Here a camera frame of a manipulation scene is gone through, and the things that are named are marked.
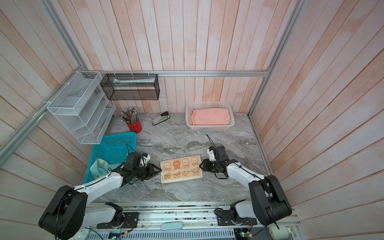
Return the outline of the white plastic basket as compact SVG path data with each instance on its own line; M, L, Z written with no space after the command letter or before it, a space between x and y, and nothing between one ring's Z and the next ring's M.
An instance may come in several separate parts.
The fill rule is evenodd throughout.
M189 111L223 108L228 109L230 113L230 122L228 125L211 125L211 126L192 126L189 124ZM235 118L231 106L226 102L191 102L186 104L186 123L192 131L226 131L235 125Z

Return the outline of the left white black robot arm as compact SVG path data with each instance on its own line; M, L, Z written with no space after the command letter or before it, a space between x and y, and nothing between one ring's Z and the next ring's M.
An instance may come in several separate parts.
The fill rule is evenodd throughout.
M91 209L87 206L112 190L158 175L161 168L149 163L149 159L150 155L145 153L130 153L125 162L92 182L59 188L43 212L39 227L60 240L68 240L79 230L99 224L122 228L126 219L122 207L113 203Z

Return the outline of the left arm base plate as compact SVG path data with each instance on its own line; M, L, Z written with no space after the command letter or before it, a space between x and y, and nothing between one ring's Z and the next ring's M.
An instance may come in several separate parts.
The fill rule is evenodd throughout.
M138 220L139 212L123 212L121 217L116 217L109 223L98 224L97 229L135 229Z

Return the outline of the pink towel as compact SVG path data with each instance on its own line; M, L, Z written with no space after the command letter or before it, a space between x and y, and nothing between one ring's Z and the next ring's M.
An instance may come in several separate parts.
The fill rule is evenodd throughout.
M213 108L189 111L189 124L192 126L228 125L230 113L228 109Z

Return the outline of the pale green towel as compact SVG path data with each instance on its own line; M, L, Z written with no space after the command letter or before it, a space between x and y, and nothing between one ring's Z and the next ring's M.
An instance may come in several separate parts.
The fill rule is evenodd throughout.
M108 175L112 170L116 169L120 164L109 164L105 160L97 159L90 167L90 173L96 180Z

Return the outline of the orange patterned towel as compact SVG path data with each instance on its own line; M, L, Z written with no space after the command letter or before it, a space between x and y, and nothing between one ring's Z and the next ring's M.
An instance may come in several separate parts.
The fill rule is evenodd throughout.
M202 178L203 171L200 168L201 163L202 160L199 155L161 161L162 184Z

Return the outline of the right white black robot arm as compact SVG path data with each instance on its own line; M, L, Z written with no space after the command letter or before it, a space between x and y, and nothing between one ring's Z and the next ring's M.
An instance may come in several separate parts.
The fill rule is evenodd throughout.
M230 159L223 146L211 146L207 153L209 158L202 161L200 169L215 175L223 174L223 180L236 180L249 190L251 197L249 201L232 203L228 210L216 208L220 226L257 222L263 226L276 225L277 221L292 214L291 204L275 176L263 176L247 169L239 161Z

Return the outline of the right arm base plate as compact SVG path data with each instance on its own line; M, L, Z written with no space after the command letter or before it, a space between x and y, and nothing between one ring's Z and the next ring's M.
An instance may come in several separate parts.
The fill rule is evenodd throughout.
M242 224L237 220L236 212L233 209L223 210L222 208L216 208L214 213L217 216L219 226L237 226Z

